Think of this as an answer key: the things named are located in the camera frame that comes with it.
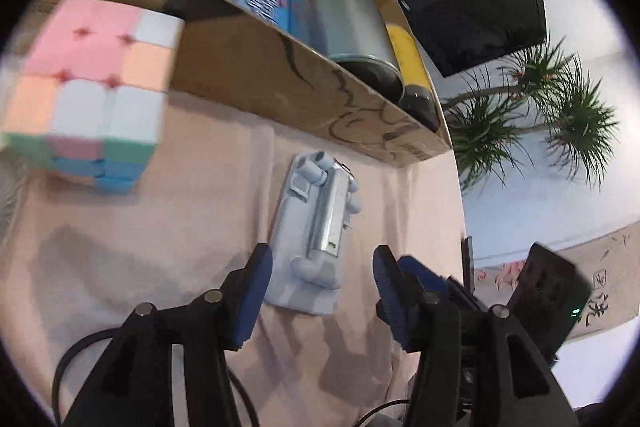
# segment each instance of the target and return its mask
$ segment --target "blue cube tile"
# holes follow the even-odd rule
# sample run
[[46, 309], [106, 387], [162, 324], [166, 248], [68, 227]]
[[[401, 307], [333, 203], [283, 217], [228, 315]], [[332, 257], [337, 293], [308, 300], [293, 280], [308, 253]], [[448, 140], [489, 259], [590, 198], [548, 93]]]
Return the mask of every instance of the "blue cube tile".
[[113, 194], [129, 194], [135, 184], [135, 180], [126, 180], [123, 178], [101, 176], [95, 179], [96, 188], [104, 190], [105, 192], [112, 192]]
[[142, 163], [104, 161], [104, 175], [108, 178], [122, 178], [126, 180], [137, 180], [145, 170], [146, 165]]
[[69, 176], [97, 177], [104, 174], [104, 162], [101, 160], [73, 160], [53, 158], [54, 167]]

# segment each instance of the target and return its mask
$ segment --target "yellow bottle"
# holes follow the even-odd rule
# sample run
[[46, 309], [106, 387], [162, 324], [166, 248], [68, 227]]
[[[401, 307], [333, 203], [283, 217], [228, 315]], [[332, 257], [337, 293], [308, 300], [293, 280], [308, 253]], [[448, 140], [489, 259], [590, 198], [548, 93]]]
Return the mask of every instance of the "yellow bottle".
[[386, 31], [404, 84], [404, 95], [398, 105], [428, 129], [436, 132], [440, 128], [440, 118], [433, 102], [429, 73], [424, 68], [418, 46], [409, 32], [401, 26], [387, 24]]

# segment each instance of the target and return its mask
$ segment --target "green plant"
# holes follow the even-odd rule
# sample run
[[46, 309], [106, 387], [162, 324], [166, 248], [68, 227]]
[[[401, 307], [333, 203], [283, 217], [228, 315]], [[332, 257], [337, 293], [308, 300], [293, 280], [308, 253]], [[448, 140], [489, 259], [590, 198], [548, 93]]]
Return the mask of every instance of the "green plant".
[[569, 178], [583, 169], [587, 184], [602, 184], [618, 122], [613, 108], [600, 101], [600, 81], [583, 71], [576, 54], [564, 54], [563, 41], [507, 57], [501, 86], [490, 85], [486, 68], [483, 86], [471, 74], [474, 85], [443, 105], [463, 190], [491, 174], [504, 184], [507, 164], [522, 173], [513, 152], [526, 153], [520, 138], [542, 130], [553, 166]]

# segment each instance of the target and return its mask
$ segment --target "cardboard box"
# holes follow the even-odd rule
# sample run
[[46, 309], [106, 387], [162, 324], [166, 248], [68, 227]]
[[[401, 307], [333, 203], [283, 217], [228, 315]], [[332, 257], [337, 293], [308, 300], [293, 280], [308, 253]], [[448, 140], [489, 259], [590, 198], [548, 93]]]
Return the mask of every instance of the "cardboard box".
[[[32, 33], [42, 13], [58, 1], [36, 0], [25, 20]], [[395, 166], [451, 149], [445, 126], [433, 134], [351, 73], [227, 0], [112, 1], [186, 20], [173, 89], [340, 142]], [[388, 22], [408, 28], [397, 0], [376, 1]], [[20, 43], [27, 44], [25, 39]]]

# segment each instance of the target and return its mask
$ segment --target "black cable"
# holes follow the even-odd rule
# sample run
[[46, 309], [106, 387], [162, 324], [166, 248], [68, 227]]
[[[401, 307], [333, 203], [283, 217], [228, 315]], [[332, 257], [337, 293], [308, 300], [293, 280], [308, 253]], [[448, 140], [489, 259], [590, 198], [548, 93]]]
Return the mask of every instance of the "black cable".
[[371, 418], [373, 415], [375, 415], [375, 413], [377, 413], [379, 411], [382, 411], [383, 409], [386, 409], [387, 407], [391, 407], [392, 405], [400, 405], [402, 403], [409, 403], [409, 400], [407, 400], [406, 398], [403, 398], [401, 400], [392, 400], [390, 402], [383, 403], [382, 405], [377, 406], [375, 409], [371, 409], [368, 413], [366, 413], [366, 415], [364, 415], [362, 418], [360, 418], [356, 422], [356, 425], [354, 425], [353, 427], [360, 427], [364, 422], [366, 422], [369, 418]]
[[[53, 416], [56, 421], [57, 427], [62, 427], [62, 420], [60, 418], [60, 384], [62, 383], [62, 377], [65, 376], [65, 371], [71, 361], [78, 356], [81, 351], [84, 351], [87, 347], [95, 344], [96, 342], [104, 341], [106, 339], [111, 339], [113, 336], [118, 333], [120, 328], [111, 328], [109, 330], [97, 331], [97, 333], [92, 333], [87, 335], [83, 339], [77, 341], [73, 346], [69, 347], [66, 350], [66, 353], [62, 355], [62, 358], [58, 362], [56, 366], [56, 372], [53, 375], [53, 385], [51, 390], [51, 408], [53, 409]], [[249, 420], [251, 421], [252, 427], [260, 427], [260, 421], [258, 420], [258, 414], [255, 411], [254, 403], [251, 401], [249, 394], [246, 389], [238, 380], [235, 373], [229, 369], [229, 380], [231, 384], [236, 388], [242, 402], [244, 403], [244, 407], [246, 409], [247, 414], [249, 415]]]

